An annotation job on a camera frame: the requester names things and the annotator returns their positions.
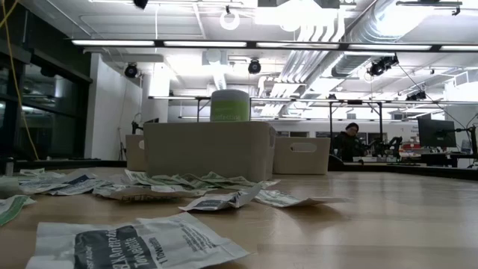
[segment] ceiling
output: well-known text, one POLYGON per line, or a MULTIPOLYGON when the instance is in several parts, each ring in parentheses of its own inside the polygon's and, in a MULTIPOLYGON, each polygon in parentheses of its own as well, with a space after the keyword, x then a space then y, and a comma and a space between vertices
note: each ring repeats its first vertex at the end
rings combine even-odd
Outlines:
MULTIPOLYGON (((192 6, 149 5, 139 10, 128 4, 92 3, 88 0, 36 0, 21 1, 28 9, 72 38, 105 39, 174 39, 174 40, 296 40, 299 31, 283 31, 277 25, 254 23, 256 1, 245 1, 238 28, 229 31, 221 27, 220 15, 224 7, 198 6, 198 16, 192 6)), ((345 12, 346 27, 372 2, 356 0, 354 10, 345 12)), ((458 16, 451 16, 452 9, 436 10, 419 26, 402 37, 399 42, 409 43, 477 43, 478 10, 463 9, 458 16)), ((112 55, 157 55, 161 54, 176 74, 172 80, 173 90, 181 88, 206 88, 213 83, 211 71, 202 65, 205 49, 111 49, 104 53, 108 60, 112 55)), ((230 56, 258 58, 264 75, 280 73, 288 60, 289 51, 230 49, 230 56)), ((478 55, 441 53, 399 53, 400 65, 416 83, 435 77, 450 78, 429 67, 478 67, 478 55)), ((261 75, 250 75, 248 63, 235 62, 234 67, 224 69, 228 84, 255 84, 261 75)), ((125 63, 118 63, 120 68, 125 63)), ((140 65, 152 69, 152 64, 140 65)), ((347 79, 340 84, 341 93, 367 97, 370 91, 397 93, 414 85, 406 74, 394 67, 371 83, 358 74, 358 79, 347 79)))

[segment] black beanie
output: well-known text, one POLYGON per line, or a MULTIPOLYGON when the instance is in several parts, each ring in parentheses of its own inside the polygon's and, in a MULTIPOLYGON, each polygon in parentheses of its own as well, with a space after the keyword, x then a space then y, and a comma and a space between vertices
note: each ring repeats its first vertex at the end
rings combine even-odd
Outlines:
POLYGON ((347 130, 350 127, 356 127, 357 132, 359 131, 359 125, 357 123, 350 123, 347 127, 345 127, 345 129, 347 130))

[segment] person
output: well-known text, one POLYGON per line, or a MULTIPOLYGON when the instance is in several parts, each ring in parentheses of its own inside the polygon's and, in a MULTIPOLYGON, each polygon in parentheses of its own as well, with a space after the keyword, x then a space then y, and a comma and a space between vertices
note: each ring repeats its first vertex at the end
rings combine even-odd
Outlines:
POLYGON ((364 156, 364 147, 357 137, 358 132, 359 125, 350 123, 345 128, 345 132, 341 132, 334 137, 333 149, 337 150, 337 157, 341 158, 342 161, 353 161, 353 157, 364 156))

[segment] yellow cable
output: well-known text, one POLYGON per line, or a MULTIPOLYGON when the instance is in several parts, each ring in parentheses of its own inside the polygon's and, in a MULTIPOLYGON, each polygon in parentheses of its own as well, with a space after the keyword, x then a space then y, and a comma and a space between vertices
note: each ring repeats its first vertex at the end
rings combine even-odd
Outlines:
MULTIPOLYGON (((16 4, 18 4, 18 1, 19 1, 19 0, 15 0, 15 2, 14 2, 13 5, 12 5, 12 8, 8 11, 7 15, 5 15, 5 11, 4 11, 4 13, 3 13, 4 18, 3 18, 3 20, 0 22, 0 28, 3 26, 3 24, 5 24, 5 23, 7 22, 8 17, 12 14, 13 10, 14 10, 15 7, 16 7, 16 4)), ((5 0, 2 0, 1 2, 2 2, 3 6, 5 6, 5 0)))
MULTIPOLYGON (((9 14, 11 14, 11 11, 15 8, 16 3, 17 3, 17 1, 15 1, 15 4, 13 4, 13 7, 10 9, 9 14)), ((12 70, 13 70, 13 72, 12 72, 13 81, 15 81, 15 90, 16 90, 16 95, 18 96, 18 106, 20 107, 23 123, 25 124, 25 129, 27 130, 27 135, 28 135, 28 139, 30 140, 31 147, 33 148, 33 151, 35 153, 35 157, 37 158, 37 161, 39 161, 40 159, 38 158, 37 149, 35 148, 35 144, 33 143, 33 140, 31 139, 30 131, 28 130, 28 125, 27 125, 27 120, 25 118, 25 113, 23 113, 23 111, 22 111, 22 97, 20 95, 20 90, 18 88, 18 81, 16 80, 15 65, 13 63, 13 53, 12 53, 12 47, 11 47, 11 44, 10 44, 10 32, 8 31, 7 18, 8 18, 9 14, 7 15, 7 11, 5 10, 5 0, 2 0, 2 4, 3 4, 4 21, 2 21, 0 23, 0 28, 3 26, 3 23, 5 23, 5 30, 7 31, 8 52, 10 53, 10 63, 12 65, 12 70)))

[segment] box handle cutout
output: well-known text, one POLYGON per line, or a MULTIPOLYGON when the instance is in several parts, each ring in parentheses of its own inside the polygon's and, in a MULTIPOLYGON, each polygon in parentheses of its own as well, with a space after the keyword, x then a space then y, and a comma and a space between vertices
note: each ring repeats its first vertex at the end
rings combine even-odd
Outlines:
POLYGON ((291 151, 292 152, 316 152, 317 145, 313 143, 292 143, 291 151))

